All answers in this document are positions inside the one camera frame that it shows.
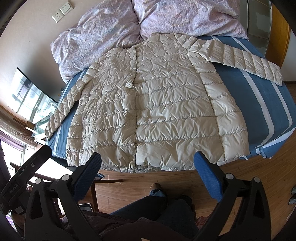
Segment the wooden wardrobe with glass door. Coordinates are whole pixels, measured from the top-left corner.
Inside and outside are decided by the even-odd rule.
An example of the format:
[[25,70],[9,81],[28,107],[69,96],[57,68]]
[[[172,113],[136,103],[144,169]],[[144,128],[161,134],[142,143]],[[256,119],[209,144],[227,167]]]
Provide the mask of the wooden wardrobe with glass door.
[[275,5],[270,1],[240,1],[239,21],[252,44],[281,67],[290,42],[290,27]]

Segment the cream quilted down jacket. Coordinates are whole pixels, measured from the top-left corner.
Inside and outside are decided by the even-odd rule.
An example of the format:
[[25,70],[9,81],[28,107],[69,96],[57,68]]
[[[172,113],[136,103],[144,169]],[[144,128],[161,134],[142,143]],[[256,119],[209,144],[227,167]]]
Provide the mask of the cream quilted down jacket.
[[77,104],[66,141],[70,166],[93,153],[121,172],[191,170],[201,151],[222,165],[249,154],[240,108],[214,64],[277,85],[277,65],[219,40],[156,34],[95,61],[58,104],[46,129],[52,137]]

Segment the blue striped bed sheet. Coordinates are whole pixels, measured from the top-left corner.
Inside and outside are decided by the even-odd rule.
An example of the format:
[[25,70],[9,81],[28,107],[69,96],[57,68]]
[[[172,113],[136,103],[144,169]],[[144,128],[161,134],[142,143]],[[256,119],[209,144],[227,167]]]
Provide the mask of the blue striped bed sheet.
[[[222,36],[199,36],[197,38],[215,39],[223,44],[264,58],[245,39]],[[248,160],[258,155],[272,158],[295,130],[295,102],[288,88],[284,83],[282,86],[278,86],[243,70],[219,63],[213,63],[213,65],[242,111],[247,125],[250,154],[244,159]],[[66,98],[67,93],[85,75],[87,70],[79,72],[67,83],[58,104]],[[74,104],[61,126],[46,142],[46,145],[52,149],[52,158],[62,166],[68,166],[66,141],[77,106],[78,102]]]

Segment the white wall socket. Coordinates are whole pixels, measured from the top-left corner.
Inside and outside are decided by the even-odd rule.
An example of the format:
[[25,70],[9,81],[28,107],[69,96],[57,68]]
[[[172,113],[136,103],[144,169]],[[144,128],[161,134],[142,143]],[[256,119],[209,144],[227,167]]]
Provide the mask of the white wall socket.
[[62,14],[62,12],[60,10],[56,11],[52,15],[52,18],[56,23],[58,23],[63,17],[64,17],[64,15]]

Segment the white light switch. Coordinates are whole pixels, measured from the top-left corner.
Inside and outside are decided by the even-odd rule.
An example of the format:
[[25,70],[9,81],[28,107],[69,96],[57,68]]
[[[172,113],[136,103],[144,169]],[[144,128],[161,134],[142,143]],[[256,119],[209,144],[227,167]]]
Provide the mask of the white light switch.
[[73,5],[71,4],[70,1],[67,1],[64,3],[60,8],[61,13],[65,16],[67,13],[69,13],[73,8]]

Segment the window with frame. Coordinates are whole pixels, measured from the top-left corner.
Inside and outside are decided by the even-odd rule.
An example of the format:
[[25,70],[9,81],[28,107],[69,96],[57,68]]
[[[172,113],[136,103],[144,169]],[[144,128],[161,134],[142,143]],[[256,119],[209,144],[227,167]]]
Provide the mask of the window with frame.
[[8,106],[33,124],[51,116],[57,102],[36,87],[19,68],[8,88]]

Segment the lilac floral duvet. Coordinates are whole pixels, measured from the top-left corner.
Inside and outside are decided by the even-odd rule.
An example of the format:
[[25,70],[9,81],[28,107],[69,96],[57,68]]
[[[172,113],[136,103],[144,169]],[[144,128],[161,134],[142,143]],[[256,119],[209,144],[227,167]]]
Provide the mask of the lilac floral duvet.
[[51,43],[63,81],[112,48],[128,48],[154,33],[247,38],[239,1],[102,1]]

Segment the person's legs in jeans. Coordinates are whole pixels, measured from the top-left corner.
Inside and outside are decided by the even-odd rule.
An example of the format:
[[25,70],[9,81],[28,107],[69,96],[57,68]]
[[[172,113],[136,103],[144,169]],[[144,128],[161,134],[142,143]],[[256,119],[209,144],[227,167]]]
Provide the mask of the person's legs in jeans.
[[103,240],[193,240],[199,229],[192,195],[169,195],[153,184],[148,196],[101,217],[96,230]]

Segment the dark wooden chair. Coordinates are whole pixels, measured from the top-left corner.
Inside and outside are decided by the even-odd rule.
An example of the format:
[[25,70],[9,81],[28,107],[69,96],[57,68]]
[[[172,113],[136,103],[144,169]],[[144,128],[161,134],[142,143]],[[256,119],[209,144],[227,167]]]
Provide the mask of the dark wooden chair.
[[[45,182],[58,181],[58,179],[56,179],[56,178],[44,176],[44,175],[34,172],[34,175],[32,177],[30,177],[29,180],[27,181],[27,184],[29,184],[30,186],[34,185],[33,182],[30,181],[33,177],[43,179]],[[89,205],[89,207],[91,208],[92,211],[99,212],[99,205],[97,202],[95,185],[96,184],[103,184],[103,183],[122,183],[123,181],[124,181],[124,179],[106,179],[105,180],[105,179],[95,178],[93,180],[92,184],[89,186],[89,189],[86,192],[84,198],[82,200],[79,200],[78,204],[79,205]]]

